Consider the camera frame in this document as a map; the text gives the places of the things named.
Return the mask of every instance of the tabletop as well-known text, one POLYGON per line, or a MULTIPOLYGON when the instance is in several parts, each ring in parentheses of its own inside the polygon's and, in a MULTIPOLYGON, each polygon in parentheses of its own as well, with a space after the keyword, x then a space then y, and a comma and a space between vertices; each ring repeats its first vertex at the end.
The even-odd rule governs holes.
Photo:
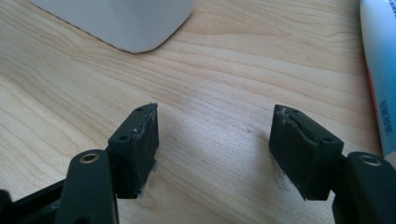
POLYGON ((106 148, 158 103, 157 169, 120 223, 334 223, 333 194, 304 201, 268 147, 274 105, 352 151, 381 154, 359 1, 195 0, 161 46, 115 49, 35 7, 0 0, 0 189, 18 200, 106 148))

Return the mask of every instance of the blue tube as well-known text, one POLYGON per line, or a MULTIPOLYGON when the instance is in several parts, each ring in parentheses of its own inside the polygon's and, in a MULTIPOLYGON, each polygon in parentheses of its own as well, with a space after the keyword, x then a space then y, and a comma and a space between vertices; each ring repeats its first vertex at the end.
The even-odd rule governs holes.
POLYGON ((396 0, 361 0, 361 31, 382 151, 396 168, 396 0))

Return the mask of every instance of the wood grain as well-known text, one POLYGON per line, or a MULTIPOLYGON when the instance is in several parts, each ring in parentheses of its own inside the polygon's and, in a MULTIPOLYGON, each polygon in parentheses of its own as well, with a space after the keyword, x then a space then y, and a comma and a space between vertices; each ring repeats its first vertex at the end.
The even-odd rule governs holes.
POLYGON ((27 0, 0 0, 0 189, 65 177, 136 107, 159 104, 157 170, 121 223, 333 223, 268 150, 275 104, 380 154, 359 1, 196 0, 159 48, 112 48, 27 0))

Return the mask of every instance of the white object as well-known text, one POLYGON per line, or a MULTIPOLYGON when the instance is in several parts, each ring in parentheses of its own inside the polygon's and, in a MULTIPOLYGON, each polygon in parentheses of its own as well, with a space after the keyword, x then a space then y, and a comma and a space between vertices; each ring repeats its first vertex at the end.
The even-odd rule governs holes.
POLYGON ((191 14, 193 0, 31 0, 118 49, 161 45, 191 14))

